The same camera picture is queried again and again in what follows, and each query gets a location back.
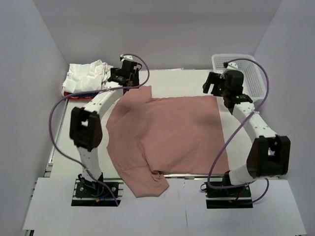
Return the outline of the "white plastic mesh basket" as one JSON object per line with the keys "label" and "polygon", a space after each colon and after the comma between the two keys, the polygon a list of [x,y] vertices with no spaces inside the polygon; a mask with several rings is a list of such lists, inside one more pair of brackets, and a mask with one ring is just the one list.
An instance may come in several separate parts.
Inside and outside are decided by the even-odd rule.
{"label": "white plastic mesh basket", "polygon": [[[215,73],[223,73],[225,68],[224,62],[232,59],[247,58],[255,60],[251,55],[244,54],[215,54],[212,55],[212,66]],[[261,77],[259,67],[247,60],[234,61],[238,69],[244,74],[243,93],[247,94],[253,102],[263,100],[266,94],[264,78]]]}

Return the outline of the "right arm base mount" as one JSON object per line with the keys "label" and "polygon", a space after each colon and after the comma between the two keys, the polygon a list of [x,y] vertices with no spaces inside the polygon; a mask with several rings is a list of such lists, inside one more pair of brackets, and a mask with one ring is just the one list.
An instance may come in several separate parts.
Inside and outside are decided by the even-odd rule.
{"label": "right arm base mount", "polygon": [[207,182],[204,182],[201,184],[200,190],[206,194],[207,209],[253,208],[252,195],[248,186],[213,189]]}

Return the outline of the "pink t-shirt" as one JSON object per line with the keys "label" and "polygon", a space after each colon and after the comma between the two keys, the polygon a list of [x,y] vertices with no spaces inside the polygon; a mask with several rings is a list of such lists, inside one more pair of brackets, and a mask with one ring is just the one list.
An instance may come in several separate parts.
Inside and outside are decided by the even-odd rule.
{"label": "pink t-shirt", "polygon": [[224,144],[215,97],[153,98],[151,87],[123,95],[106,128],[111,161],[138,198],[162,194],[166,174],[208,174]]}

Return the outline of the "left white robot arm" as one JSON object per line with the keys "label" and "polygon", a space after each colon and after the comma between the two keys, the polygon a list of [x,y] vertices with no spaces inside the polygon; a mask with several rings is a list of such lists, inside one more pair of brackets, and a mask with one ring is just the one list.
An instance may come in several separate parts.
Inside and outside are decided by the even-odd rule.
{"label": "left white robot arm", "polygon": [[[139,85],[138,63],[131,56],[121,59],[121,68],[112,68],[106,86],[133,87]],[[101,119],[107,110],[123,96],[126,89],[110,90],[98,93],[83,107],[75,107],[71,111],[69,136],[80,155],[83,171],[79,181],[93,196],[103,193],[103,173],[99,166],[97,149],[102,141]]]}

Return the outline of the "white t-shirt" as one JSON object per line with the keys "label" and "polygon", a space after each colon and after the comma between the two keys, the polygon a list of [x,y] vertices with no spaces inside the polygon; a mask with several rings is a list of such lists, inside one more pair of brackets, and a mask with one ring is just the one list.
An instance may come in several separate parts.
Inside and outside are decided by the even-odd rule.
{"label": "white t-shirt", "polygon": [[62,92],[77,93],[103,89],[112,68],[113,66],[100,59],[90,64],[70,63]]}

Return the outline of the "red blue folded shirt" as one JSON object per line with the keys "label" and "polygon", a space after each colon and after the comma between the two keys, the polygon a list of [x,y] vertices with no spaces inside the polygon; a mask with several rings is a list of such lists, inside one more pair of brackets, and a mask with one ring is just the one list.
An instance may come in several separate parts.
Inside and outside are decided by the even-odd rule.
{"label": "red blue folded shirt", "polygon": [[[66,92],[64,88],[61,91],[61,94],[63,97],[69,95],[69,92]],[[83,94],[83,95],[76,95],[76,96],[69,96],[67,99],[68,100],[80,100],[80,99],[93,99],[97,93],[89,93],[89,94]]]}

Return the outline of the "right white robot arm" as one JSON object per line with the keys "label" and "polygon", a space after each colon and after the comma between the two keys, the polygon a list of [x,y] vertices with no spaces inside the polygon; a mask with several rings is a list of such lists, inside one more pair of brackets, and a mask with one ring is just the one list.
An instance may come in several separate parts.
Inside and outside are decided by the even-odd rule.
{"label": "right white robot arm", "polygon": [[262,177],[284,176],[288,172],[291,141],[272,130],[260,116],[253,100],[243,93],[244,75],[239,70],[227,69],[222,74],[211,72],[203,85],[204,93],[222,97],[225,107],[240,122],[233,136],[244,128],[252,147],[241,167],[224,174],[219,186],[228,196]]}

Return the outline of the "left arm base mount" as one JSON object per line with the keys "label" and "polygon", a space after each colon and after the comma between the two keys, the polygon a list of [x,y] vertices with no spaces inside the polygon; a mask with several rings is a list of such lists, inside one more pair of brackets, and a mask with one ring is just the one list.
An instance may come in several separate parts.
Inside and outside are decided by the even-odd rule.
{"label": "left arm base mount", "polygon": [[[104,183],[113,192],[118,204],[120,204],[124,182],[121,179],[104,179]],[[117,207],[114,198],[106,187],[101,187],[100,190],[93,190],[85,186],[83,183],[76,180],[71,201],[72,207]]]}

